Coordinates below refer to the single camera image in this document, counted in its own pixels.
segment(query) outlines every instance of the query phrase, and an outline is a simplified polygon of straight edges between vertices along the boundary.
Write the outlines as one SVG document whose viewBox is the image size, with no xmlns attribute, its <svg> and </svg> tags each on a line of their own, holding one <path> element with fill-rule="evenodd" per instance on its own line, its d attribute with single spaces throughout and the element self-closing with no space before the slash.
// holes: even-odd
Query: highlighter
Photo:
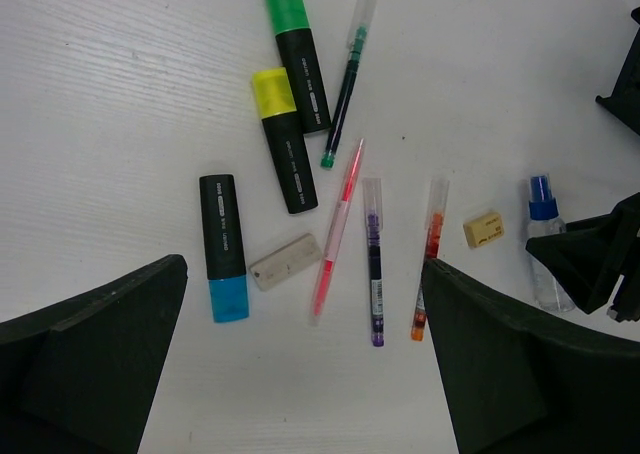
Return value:
<svg viewBox="0 0 640 454">
<path fill-rule="evenodd" d="M 253 90 L 289 214 L 317 207 L 309 155 L 286 69 L 256 72 Z"/>
<path fill-rule="evenodd" d="M 233 176 L 201 177 L 200 207 L 213 320 L 245 319 L 249 317 L 247 267 Z"/>
<path fill-rule="evenodd" d="M 331 115 L 304 1 L 267 0 L 267 8 L 303 132 L 329 129 Z"/>
</svg>

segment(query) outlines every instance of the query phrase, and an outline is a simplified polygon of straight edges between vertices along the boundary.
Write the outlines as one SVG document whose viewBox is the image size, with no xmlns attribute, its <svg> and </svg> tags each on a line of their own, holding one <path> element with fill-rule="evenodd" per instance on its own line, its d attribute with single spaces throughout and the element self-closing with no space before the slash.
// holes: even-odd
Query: barcode label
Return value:
<svg viewBox="0 0 640 454">
<path fill-rule="evenodd" d="M 371 313 L 382 315 L 382 280 L 371 281 Z"/>
</svg>

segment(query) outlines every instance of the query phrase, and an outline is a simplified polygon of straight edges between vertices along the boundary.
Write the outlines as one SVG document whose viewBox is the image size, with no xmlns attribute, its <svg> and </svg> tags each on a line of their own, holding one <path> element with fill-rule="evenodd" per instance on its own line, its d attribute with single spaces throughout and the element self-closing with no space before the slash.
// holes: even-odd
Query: green highlighter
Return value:
<svg viewBox="0 0 640 454">
<path fill-rule="evenodd" d="M 331 127 L 331 115 L 303 0 L 267 0 L 282 65 L 305 133 Z"/>
</svg>

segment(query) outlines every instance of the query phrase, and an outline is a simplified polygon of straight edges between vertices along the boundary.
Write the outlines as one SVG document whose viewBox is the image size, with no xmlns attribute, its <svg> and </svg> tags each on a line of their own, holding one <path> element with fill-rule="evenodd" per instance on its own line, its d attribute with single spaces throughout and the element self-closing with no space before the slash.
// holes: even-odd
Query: purple pen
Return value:
<svg viewBox="0 0 640 454">
<path fill-rule="evenodd" d="M 367 230 L 369 281 L 371 289 L 371 342 L 384 346 L 384 318 L 382 310 L 382 258 L 380 231 L 382 230 L 382 185 L 379 178 L 362 180 L 364 192 L 364 223 Z"/>
</svg>

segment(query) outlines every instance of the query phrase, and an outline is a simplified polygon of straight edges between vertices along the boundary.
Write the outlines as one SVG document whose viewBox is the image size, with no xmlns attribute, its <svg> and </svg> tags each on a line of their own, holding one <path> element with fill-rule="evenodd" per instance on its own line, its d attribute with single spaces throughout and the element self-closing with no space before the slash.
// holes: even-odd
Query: orange pen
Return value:
<svg viewBox="0 0 640 454">
<path fill-rule="evenodd" d="M 449 195 L 449 181 L 443 178 L 436 178 L 431 181 L 431 192 L 429 193 L 429 208 L 427 211 L 427 242 L 424 248 L 424 260 L 438 257 L 440 249 L 440 236 L 444 225 L 444 212 L 447 208 L 447 197 Z M 427 313 L 424 308 L 424 297 L 422 296 L 422 279 L 418 288 L 418 299 L 416 300 L 416 310 L 413 315 L 413 326 L 411 327 L 411 339 L 422 341 L 424 338 L 424 327 L 427 324 Z"/>
</svg>

